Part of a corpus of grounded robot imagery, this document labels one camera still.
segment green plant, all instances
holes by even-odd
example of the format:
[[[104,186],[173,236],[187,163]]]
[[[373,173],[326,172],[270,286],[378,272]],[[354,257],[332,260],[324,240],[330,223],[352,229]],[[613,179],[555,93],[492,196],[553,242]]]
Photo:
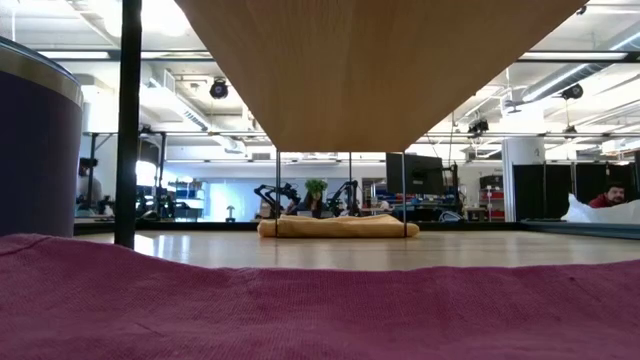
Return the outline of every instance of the green plant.
[[[304,183],[304,187],[312,194],[319,194],[327,189],[327,183],[320,179],[309,179]]]

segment white pillow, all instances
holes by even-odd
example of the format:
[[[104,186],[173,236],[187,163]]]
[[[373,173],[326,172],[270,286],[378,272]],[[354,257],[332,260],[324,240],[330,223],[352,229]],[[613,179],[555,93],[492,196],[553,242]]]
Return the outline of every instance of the white pillow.
[[[607,223],[607,224],[640,224],[640,200],[594,209],[578,201],[569,194],[569,211],[562,217],[568,222]]]

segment red object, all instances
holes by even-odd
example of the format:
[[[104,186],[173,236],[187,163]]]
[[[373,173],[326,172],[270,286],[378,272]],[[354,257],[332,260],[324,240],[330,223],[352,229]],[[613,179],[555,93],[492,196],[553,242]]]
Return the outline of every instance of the red object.
[[[204,269],[0,238],[0,359],[637,359],[640,261]]]
[[[589,206],[594,209],[599,209],[604,207],[612,207],[613,204],[609,202],[609,199],[607,199],[604,194],[600,194],[597,198],[589,201]]]

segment wooden floor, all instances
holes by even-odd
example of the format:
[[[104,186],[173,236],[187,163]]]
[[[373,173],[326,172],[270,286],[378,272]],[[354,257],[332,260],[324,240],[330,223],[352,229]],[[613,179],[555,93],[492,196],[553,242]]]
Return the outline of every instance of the wooden floor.
[[[112,235],[79,239],[112,243]],[[411,239],[260,239],[253,232],[140,232],[135,250],[205,267],[408,270],[640,259],[640,241],[534,232],[422,232]]]

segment pink towel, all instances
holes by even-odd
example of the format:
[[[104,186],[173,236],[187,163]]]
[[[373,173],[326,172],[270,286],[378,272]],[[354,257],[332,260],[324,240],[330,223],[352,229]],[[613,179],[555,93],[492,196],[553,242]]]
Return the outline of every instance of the pink towel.
[[[0,238],[0,359],[638,359],[640,262],[204,269]]]

